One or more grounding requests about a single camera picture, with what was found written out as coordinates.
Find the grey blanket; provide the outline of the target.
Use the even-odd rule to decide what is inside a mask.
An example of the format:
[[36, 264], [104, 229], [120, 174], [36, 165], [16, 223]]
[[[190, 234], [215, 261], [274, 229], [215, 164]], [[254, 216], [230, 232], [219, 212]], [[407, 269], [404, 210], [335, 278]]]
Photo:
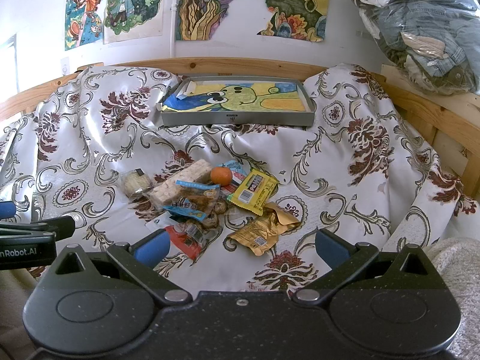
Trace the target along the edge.
[[457, 359], [479, 358], [479, 241], [448, 238], [425, 247], [461, 311], [461, 322], [448, 350]]

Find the yellow snack packet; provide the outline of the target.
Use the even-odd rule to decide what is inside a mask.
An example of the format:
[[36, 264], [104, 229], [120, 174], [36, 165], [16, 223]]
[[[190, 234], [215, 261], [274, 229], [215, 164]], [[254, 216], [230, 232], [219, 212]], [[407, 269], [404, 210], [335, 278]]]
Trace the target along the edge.
[[241, 209], [262, 215], [264, 205], [277, 186], [275, 177], [253, 170], [227, 200]]

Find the bag of clothes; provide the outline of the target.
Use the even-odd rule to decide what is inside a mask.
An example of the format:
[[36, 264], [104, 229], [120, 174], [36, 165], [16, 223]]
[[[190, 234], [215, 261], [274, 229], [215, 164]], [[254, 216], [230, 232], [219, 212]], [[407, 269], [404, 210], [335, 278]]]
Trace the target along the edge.
[[477, 0], [352, 0], [383, 54], [425, 92], [479, 92]]

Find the white wall pipe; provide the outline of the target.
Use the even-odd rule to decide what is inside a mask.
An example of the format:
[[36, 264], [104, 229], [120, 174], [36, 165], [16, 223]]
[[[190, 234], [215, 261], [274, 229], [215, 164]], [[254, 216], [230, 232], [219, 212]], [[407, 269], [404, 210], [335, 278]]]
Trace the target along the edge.
[[170, 30], [169, 30], [169, 57], [175, 57], [175, 42], [176, 42], [176, 8], [177, 0], [171, 0], [170, 4]]

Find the landscape flower painting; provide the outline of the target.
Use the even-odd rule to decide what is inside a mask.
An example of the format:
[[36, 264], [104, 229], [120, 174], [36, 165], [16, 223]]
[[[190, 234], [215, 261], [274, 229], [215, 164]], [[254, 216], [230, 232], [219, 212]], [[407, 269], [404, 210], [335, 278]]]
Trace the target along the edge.
[[310, 42], [324, 40], [329, 0], [265, 0], [265, 4], [272, 17], [258, 35]]

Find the orange tangerine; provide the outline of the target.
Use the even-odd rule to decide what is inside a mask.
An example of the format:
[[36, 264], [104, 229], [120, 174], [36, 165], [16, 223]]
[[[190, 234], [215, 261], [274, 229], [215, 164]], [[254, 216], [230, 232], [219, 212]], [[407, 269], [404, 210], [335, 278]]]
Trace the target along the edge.
[[216, 166], [210, 171], [210, 179], [214, 185], [227, 186], [233, 180], [233, 173], [227, 166]]

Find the wooden bed frame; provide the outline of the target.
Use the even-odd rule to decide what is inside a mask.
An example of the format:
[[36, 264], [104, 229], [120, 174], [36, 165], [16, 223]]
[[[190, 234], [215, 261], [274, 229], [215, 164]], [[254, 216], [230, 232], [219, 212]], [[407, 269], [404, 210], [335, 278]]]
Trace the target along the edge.
[[[271, 59], [239, 57], [184, 57], [162, 58], [125, 62], [122, 67], [161, 68], [177, 75], [193, 74], [262, 75], [306, 80], [325, 70], [324, 67], [305, 63], [292, 63]], [[76, 78], [87, 68], [78, 67], [70, 75], [62, 76], [29, 88], [1, 103], [1, 119], [18, 113], [33, 111], [39, 102], [47, 99], [57, 88]], [[445, 105], [427, 97], [400, 88], [390, 77], [377, 73], [373, 77], [381, 84], [391, 101], [404, 111], [406, 120], [428, 141], [434, 143], [438, 133], [443, 133], [463, 146], [470, 153], [465, 170], [461, 174], [464, 193], [474, 197], [479, 191], [479, 126]]]

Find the gold snack bag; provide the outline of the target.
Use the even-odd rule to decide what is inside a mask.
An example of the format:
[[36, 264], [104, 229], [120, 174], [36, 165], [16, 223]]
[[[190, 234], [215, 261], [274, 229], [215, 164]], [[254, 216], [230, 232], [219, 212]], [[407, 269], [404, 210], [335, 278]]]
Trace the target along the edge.
[[268, 203], [263, 214], [227, 237], [257, 257], [271, 250], [280, 236], [298, 228], [300, 221], [279, 205]]

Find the red black snack packet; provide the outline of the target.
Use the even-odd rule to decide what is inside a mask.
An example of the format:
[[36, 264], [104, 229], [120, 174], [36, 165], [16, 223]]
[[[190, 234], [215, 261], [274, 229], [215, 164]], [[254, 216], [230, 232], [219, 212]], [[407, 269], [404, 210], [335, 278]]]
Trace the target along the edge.
[[192, 261], [196, 261], [206, 248], [221, 234], [222, 227], [216, 214], [204, 221], [173, 216], [168, 218], [166, 232], [173, 245]]

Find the anime girl poster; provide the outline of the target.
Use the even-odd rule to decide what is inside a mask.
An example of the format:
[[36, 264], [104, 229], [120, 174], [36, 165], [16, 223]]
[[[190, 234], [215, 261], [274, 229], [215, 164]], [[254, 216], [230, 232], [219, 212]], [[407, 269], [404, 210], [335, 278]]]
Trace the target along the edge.
[[66, 1], [64, 49], [72, 50], [103, 39], [104, 1]]

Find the blond child poster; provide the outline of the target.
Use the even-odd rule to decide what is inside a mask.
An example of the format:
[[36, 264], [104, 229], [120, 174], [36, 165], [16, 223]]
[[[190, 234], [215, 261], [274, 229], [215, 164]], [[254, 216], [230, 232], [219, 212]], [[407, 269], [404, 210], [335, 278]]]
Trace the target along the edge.
[[153, 38], [162, 34], [162, 0], [106, 0], [103, 41], [106, 44]]

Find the blue clear snack bag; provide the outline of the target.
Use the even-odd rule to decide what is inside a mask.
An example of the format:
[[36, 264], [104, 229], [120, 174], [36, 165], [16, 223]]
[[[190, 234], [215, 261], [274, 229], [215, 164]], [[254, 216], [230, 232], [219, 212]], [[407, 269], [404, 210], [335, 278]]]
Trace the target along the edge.
[[175, 215], [196, 219], [199, 222], [204, 221], [212, 213], [220, 196], [221, 186], [182, 181], [178, 183], [184, 188], [180, 196], [174, 198], [171, 203], [163, 205], [162, 208]]

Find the floral white bedsheet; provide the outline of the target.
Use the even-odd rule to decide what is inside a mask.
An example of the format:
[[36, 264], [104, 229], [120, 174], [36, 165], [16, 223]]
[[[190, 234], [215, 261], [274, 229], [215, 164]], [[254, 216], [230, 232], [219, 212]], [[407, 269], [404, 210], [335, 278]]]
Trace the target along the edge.
[[231, 209], [196, 258], [172, 247], [156, 266], [188, 291], [298, 289], [328, 271], [314, 247], [322, 228], [385, 251], [420, 245], [451, 287], [479, 287], [479, 204], [363, 68], [306, 80], [316, 105], [308, 128], [164, 127], [155, 106], [178, 82], [160, 69], [92, 67], [2, 123], [1, 198], [16, 204], [16, 221], [70, 215], [72, 239], [90, 251], [136, 242], [159, 212], [121, 192], [123, 172], [160, 183], [198, 160], [235, 160], [277, 179], [271, 199], [298, 227], [257, 257], [230, 239], [252, 214]]

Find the white rice cracker pack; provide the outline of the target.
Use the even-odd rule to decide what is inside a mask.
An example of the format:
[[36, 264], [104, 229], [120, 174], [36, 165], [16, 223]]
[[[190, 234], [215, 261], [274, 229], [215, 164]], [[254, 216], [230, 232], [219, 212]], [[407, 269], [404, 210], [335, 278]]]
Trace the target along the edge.
[[176, 172], [167, 180], [154, 186], [145, 193], [150, 202], [159, 210], [162, 206], [171, 203], [174, 198], [179, 197], [184, 189], [178, 181], [185, 183], [206, 184], [210, 180], [210, 173], [213, 166], [204, 159], [193, 162], [186, 168]]

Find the light blue snack packet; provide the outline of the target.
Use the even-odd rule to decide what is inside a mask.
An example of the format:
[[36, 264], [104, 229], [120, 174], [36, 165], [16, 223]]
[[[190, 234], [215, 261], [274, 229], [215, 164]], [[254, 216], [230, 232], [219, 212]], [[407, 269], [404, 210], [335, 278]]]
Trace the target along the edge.
[[222, 186], [221, 189], [225, 194], [232, 194], [239, 185], [248, 176], [248, 173], [243, 169], [242, 165], [236, 160], [230, 160], [221, 164], [222, 167], [227, 167], [232, 173], [232, 180], [226, 186]]

